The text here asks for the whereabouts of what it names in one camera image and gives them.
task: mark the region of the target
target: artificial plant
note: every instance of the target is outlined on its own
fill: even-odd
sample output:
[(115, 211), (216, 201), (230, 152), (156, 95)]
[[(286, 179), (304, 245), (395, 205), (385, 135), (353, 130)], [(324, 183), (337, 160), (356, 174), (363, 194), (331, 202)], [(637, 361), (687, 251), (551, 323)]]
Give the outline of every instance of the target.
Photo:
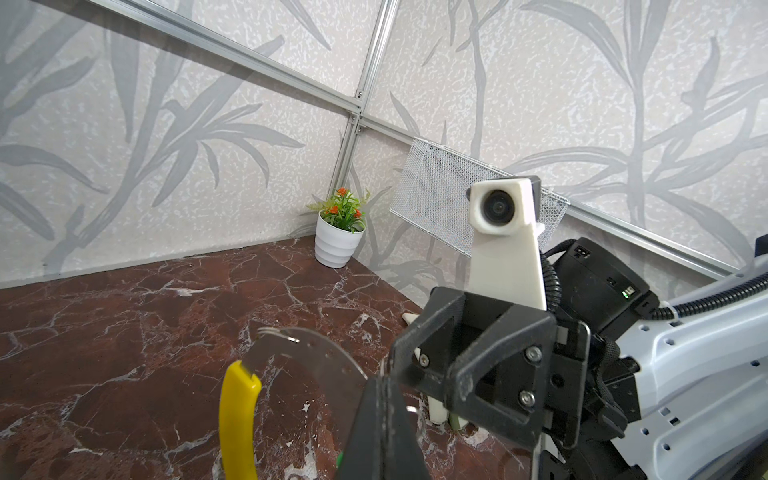
[(348, 232), (362, 232), (366, 223), (362, 219), (365, 213), (360, 207), (368, 202), (371, 193), (366, 189), (363, 199), (355, 197), (348, 188), (341, 187), (333, 192), (328, 200), (307, 205), (310, 210), (320, 212), (320, 216), (330, 225)]

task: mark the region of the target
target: metal mesh basket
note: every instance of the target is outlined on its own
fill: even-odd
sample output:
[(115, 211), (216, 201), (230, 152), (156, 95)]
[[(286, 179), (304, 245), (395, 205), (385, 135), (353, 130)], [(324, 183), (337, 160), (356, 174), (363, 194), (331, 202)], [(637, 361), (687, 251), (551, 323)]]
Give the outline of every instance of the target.
[[(475, 182), (510, 177), (508, 172), (428, 140), (416, 138), (389, 211), (459, 252), (472, 255), (467, 189)], [(538, 238), (544, 249), (565, 214), (567, 198), (542, 189), (539, 219), (547, 228)]]

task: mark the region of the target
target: wallpaper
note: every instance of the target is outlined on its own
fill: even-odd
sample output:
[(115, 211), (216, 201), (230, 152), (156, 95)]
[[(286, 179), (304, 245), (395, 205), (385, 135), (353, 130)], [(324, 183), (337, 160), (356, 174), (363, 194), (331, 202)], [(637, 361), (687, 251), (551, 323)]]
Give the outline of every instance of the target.
[(0, 13), (0, 285), (284, 238), (325, 194), (338, 111), (87, 2)]
[[(409, 145), (375, 131), (359, 138), (347, 184), (354, 192), (371, 192), (363, 208), (367, 232), (355, 258), (420, 306), (435, 286), (464, 288), (469, 258), (389, 212)], [(586, 223), (566, 216), (550, 245), (566, 238), (588, 237), (638, 272), (662, 299), (688, 293), (712, 280), (671, 260), (635, 247)]]
[(369, 114), (712, 257), (768, 232), (768, 4), (402, 2)]
[[(175, 9), (179, 0), (154, 0)], [(270, 57), (337, 91), (354, 96), (379, 14), (380, 0), (197, 0), (185, 17), (232, 41), (256, 48), (286, 39)]]

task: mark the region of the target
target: white plastic part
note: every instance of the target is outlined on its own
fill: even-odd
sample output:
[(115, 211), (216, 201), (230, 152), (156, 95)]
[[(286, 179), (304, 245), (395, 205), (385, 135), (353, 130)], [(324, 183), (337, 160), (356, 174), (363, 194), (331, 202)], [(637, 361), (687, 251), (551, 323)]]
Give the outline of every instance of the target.
[(317, 214), (315, 229), (315, 258), (325, 266), (341, 268), (349, 262), (360, 243), (362, 232), (348, 232), (336, 228)]
[[(482, 213), (485, 198), (503, 190), (515, 202), (515, 215), (506, 225), (489, 223)], [(469, 224), (475, 229), (467, 291), (500, 300), (547, 309), (541, 276), (531, 181), (527, 178), (487, 180), (472, 185)]]
[[(671, 300), (704, 298), (768, 270), (768, 255)], [(612, 442), (650, 480), (690, 478), (768, 432), (768, 291), (672, 320), (640, 320), (618, 340), (634, 374), (642, 419)]]
[(448, 410), (441, 401), (427, 397), (427, 406), (429, 407), (429, 421), (435, 425), (440, 425), (448, 421)]
[(768, 430), (768, 357), (720, 372), (632, 422), (612, 442), (649, 480), (685, 480)]
[(413, 320), (419, 318), (415, 313), (405, 312), (402, 314), (402, 319), (406, 322), (406, 325), (413, 323)]
[[(707, 285), (686, 299), (702, 298), (768, 270), (768, 255), (722, 279), (720, 288)], [(684, 299), (671, 300), (673, 305)], [(768, 290), (729, 306), (678, 320), (639, 320), (618, 340), (622, 356), (631, 356), (641, 370), (634, 374), (641, 415), (701, 379), (768, 354)]]
[[(415, 313), (403, 313), (402, 319), (410, 325), (413, 323), (414, 320), (419, 318), (418, 315)], [(422, 350), (421, 349), (414, 349), (413, 355), (418, 360), (421, 356)], [(448, 410), (445, 408), (445, 406), (442, 404), (441, 401), (437, 399), (433, 399), (431, 396), (427, 396), (427, 407), (429, 408), (429, 421), (434, 423), (435, 425), (440, 425), (441, 423), (445, 423), (448, 421)], [(464, 428), (467, 425), (467, 421), (459, 418), (459, 425), (461, 428)]]

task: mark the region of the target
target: brown marble surface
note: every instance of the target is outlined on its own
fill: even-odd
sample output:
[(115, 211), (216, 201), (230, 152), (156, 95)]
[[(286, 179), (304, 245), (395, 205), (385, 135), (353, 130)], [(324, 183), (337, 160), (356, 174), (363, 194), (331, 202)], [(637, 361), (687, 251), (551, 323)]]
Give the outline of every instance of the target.
[[(0, 290), (0, 478), (223, 478), (221, 379), (260, 326), (315, 329), (367, 373), (419, 308), (313, 237)], [(322, 393), (290, 360), (260, 372), (261, 480), (333, 478)], [(527, 452), (484, 430), (413, 426), (432, 477), (527, 478)]]

